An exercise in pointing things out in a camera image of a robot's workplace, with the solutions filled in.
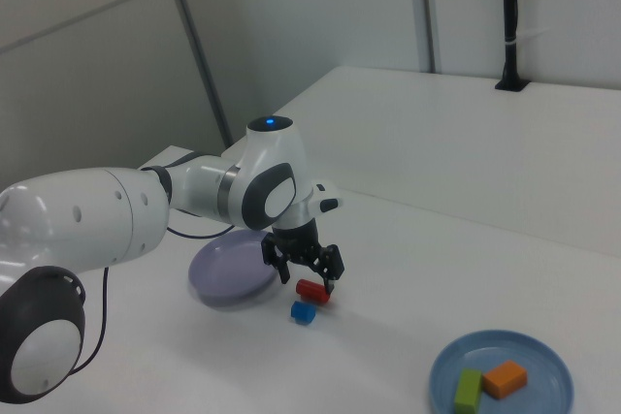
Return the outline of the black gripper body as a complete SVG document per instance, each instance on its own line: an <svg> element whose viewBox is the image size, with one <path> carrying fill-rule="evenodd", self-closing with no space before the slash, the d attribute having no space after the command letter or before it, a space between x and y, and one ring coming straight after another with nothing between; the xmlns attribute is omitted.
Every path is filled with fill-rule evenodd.
<svg viewBox="0 0 621 414"><path fill-rule="evenodd" d="M314 262L319 256L320 244L316 221L292 228L273 228L277 249L290 262Z"/></svg>

